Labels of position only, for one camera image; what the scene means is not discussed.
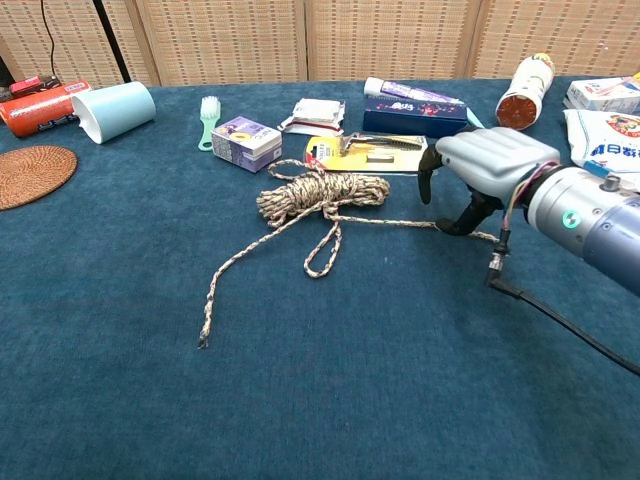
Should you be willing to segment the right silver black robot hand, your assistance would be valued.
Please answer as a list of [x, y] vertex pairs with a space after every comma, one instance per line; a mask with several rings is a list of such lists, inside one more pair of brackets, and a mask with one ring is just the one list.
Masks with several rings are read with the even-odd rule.
[[471, 234], [496, 210], [503, 210], [516, 185], [543, 164], [556, 165], [555, 148], [506, 127], [475, 129], [443, 137], [428, 147], [418, 166], [421, 200], [431, 201], [433, 172], [445, 166], [471, 192], [470, 203], [456, 220], [441, 218], [437, 228], [452, 236]]

